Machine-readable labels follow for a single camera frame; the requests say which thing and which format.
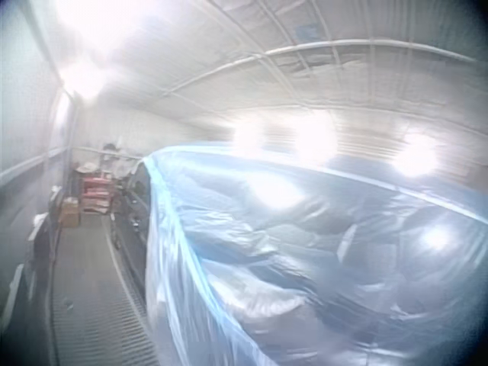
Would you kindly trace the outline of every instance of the plastic sheeting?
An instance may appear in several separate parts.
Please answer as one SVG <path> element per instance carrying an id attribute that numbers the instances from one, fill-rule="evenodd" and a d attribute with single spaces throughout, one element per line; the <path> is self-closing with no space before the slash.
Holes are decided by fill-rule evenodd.
<path id="1" fill-rule="evenodd" d="M 185 366 L 453 361 L 484 316 L 486 198 L 362 159 L 276 156 L 145 159 L 155 334 L 167 314 Z"/>

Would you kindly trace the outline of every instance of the insulated ceiling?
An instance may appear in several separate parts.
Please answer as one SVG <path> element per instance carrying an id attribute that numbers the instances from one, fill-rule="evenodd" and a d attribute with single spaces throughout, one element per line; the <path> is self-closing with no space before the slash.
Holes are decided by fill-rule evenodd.
<path id="1" fill-rule="evenodd" d="M 98 102 L 228 135 L 260 123 L 281 141 L 313 116 L 333 126 L 341 152 L 374 159 L 419 133 L 436 140 L 441 170 L 463 180 L 488 164 L 486 38 L 464 3 L 160 1 L 98 57 L 110 74 Z"/>

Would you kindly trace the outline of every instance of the bright light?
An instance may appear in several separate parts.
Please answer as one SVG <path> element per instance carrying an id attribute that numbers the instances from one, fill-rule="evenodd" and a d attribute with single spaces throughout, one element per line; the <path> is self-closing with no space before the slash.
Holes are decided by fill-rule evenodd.
<path id="1" fill-rule="evenodd" d="M 434 227 L 425 233 L 423 240 L 429 247 L 442 250 L 449 243 L 450 236 L 443 227 Z"/>
<path id="2" fill-rule="evenodd" d="M 261 126 L 253 120 L 248 120 L 237 126 L 234 134 L 234 149 L 242 156 L 255 156 L 263 144 Z"/>
<path id="3" fill-rule="evenodd" d="M 56 0 L 61 20 L 77 30 L 100 52 L 118 47 L 145 14 L 154 9 L 152 0 Z"/>
<path id="4" fill-rule="evenodd" d="M 306 164 L 322 164 L 337 153 L 336 134 L 326 120 L 299 120 L 296 134 L 297 155 Z"/>
<path id="5" fill-rule="evenodd" d="M 404 175 L 416 177 L 434 170 L 437 167 L 437 158 L 433 149 L 411 146 L 401 152 L 393 164 Z"/>
<path id="6" fill-rule="evenodd" d="M 56 109 L 56 124 L 63 124 L 66 122 L 70 105 L 71 101 L 69 100 L 69 96 L 63 92 L 59 97 L 58 107 Z"/>
<path id="7" fill-rule="evenodd" d="M 293 207 L 303 200 L 303 194 L 289 181 L 268 173 L 255 173 L 248 177 L 255 195 L 274 209 Z"/>
<path id="8" fill-rule="evenodd" d="M 105 83 L 104 73 L 93 63 L 85 60 L 77 62 L 61 72 L 64 89 L 71 95 L 79 93 L 85 99 L 92 99 Z"/>

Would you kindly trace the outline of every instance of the metal ceiling beam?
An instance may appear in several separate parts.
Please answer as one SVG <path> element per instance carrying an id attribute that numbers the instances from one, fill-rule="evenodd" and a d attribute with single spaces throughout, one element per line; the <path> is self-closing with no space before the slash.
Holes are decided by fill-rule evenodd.
<path id="1" fill-rule="evenodd" d="M 261 61 L 262 65 L 268 69 L 268 71 L 276 78 L 276 80 L 281 84 L 281 86 L 292 95 L 297 101 L 299 101 L 298 94 L 294 90 L 294 87 L 284 75 L 284 73 L 279 69 L 278 65 L 269 58 L 264 52 L 262 46 L 233 18 L 231 18 L 219 5 L 215 2 L 201 2 L 198 0 L 192 0 L 192 5 L 200 9 L 209 18 L 216 21 L 218 24 L 222 25 L 228 29 L 235 38 L 241 40 L 241 42 L 247 44 L 251 48 L 257 50 L 262 54 L 262 57 L 254 58 L 257 61 Z"/>
<path id="2" fill-rule="evenodd" d="M 275 48 L 273 50 L 265 51 L 264 53 L 256 53 L 251 56 L 243 57 L 242 59 L 237 59 L 230 63 L 225 63 L 221 66 L 218 66 L 214 69 L 207 70 L 206 72 L 202 72 L 197 75 L 193 75 L 192 77 L 183 80 L 169 88 L 165 89 L 164 92 L 157 97 L 157 99 L 153 102 L 156 102 L 160 98 L 164 98 L 177 90 L 180 90 L 186 86 L 194 84 L 195 82 L 199 82 L 202 79 L 206 79 L 212 75 L 218 74 L 222 71 L 233 69 L 237 66 L 245 65 L 248 63 L 253 63 L 255 61 L 259 61 L 260 59 L 265 59 L 266 57 L 276 56 L 286 53 L 296 52 L 298 50 L 313 50 L 319 48 L 328 48 L 328 47 L 347 47 L 347 46 L 370 46 L 371 41 L 366 39 L 354 39 L 354 40 L 322 40 L 319 42 L 309 42 L 309 43 L 302 43 L 293 46 L 286 46 Z M 443 50 L 441 48 L 437 48 L 434 46 L 429 46 L 426 44 L 421 43 L 414 43 L 414 42 L 406 42 L 402 40 L 375 40 L 374 45 L 376 47 L 397 47 L 397 48 L 404 48 L 404 49 L 411 49 L 411 50 L 418 50 L 427 53 L 434 53 L 439 56 L 447 57 L 450 59 L 456 59 L 458 61 L 463 61 L 467 63 L 475 63 L 476 60 L 461 55 L 459 53 L 451 52 L 448 50 Z"/>
<path id="3" fill-rule="evenodd" d="M 288 42 L 288 44 L 293 44 L 296 45 L 296 42 L 293 41 L 293 38 L 291 38 L 291 35 L 288 33 L 284 25 L 280 22 L 278 19 L 278 16 L 263 2 L 263 0 L 257 0 L 259 7 L 263 10 L 264 13 L 273 21 L 274 25 L 278 27 L 280 30 L 281 34 L 283 35 L 284 39 Z M 302 64 L 303 68 L 308 71 L 309 75 L 312 75 L 312 71 L 310 70 L 310 67 L 307 64 L 307 61 L 303 58 L 300 52 L 297 51 L 297 56 L 298 59 L 300 60 L 300 63 Z"/>
<path id="4" fill-rule="evenodd" d="M 233 109 L 226 109 L 223 111 L 216 111 L 219 114 L 225 114 L 229 112 L 242 112 L 242 111 L 272 111 L 272 110 L 282 110 L 282 109 L 287 109 L 287 108 L 300 108 L 301 106 L 296 105 L 296 104 L 278 104 L 278 105 L 262 105 L 262 106 L 256 106 L 252 108 L 233 108 Z M 388 109 L 388 108 L 378 108 L 378 107 L 365 107 L 365 106 L 357 106 L 357 105 L 350 105 L 350 104 L 311 104 L 307 103 L 305 104 L 305 107 L 309 109 L 315 109 L 315 110 L 330 110 L 330 111 L 356 111 L 356 112 L 372 112 L 372 113 L 382 113 L 382 114 L 395 114 L 397 116 L 401 117 L 410 117 L 414 118 L 416 120 L 423 120 L 423 121 L 428 121 L 434 124 L 447 124 L 451 127 L 454 127 L 458 130 L 462 130 L 466 133 L 470 133 L 476 136 L 480 136 L 482 138 L 487 138 L 488 137 L 488 132 L 484 132 L 481 130 L 477 130 L 475 128 L 466 126 L 464 124 L 460 124 L 456 121 L 453 120 L 447 120 L 444 118 L 434 118 L 434 117 L 427 117 L 422 114 L 418 114 L 415 112 L 408 112 L 408 111 L 397 111 L 393 109 Z M 185 120 L 190 120 L 191 118 L 196 118 L 199 115 L 202 114 L 197 114 L 192 117 L 186 117 Z"/>
<path id="5" fill-rule="evenodd" d="M 332 42 L 332 34 L 330 32 L 329 26 L 326 23 L 326 19 L 322 16 L 322 12 L 319 9 L 319 6 L 317 5 L 316 0 L 310 0 L 310 3 L 312 4 L 313 11 L 315 12 L 315 15 L 319 19 L 320 25 L 322 25 L 322 29 L 324 34 L 326 35 L 326 38 L 329 42 Z M 331 46 L 332 48 L 332 54 L 334 56 L 335 64 L 337 65 L 337 70 L 335 71 L 335 76 L 337 77 L 337 82 L 339 85 L 343 86 L 345 84 L 345 80 L 342 77 L 342 74 L 340 70 L 343 69 L 343 65 L 341 63 L 341 59 L 339 57 L 339 51 L 337 50 L 337 47 L 333 44 Z M 348 100 L 351 100 L 351 93 L 349 92 L 348 86 L 346 85 L 344 87 L 345 89 L 345 94 L 347 95 Z"/>

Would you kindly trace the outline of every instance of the dark car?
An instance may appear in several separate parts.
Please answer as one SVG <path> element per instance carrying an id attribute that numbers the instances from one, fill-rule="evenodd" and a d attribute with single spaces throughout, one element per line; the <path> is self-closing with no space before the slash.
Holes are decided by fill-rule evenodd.
<path id="1" fill-rule="evenodd" d="M 111 205 L 111 240 L 121 251 L 141 298 L 145 299 L 146 242 L 149 229 L 149 173 L 139 162 L 124 179 Z"/>

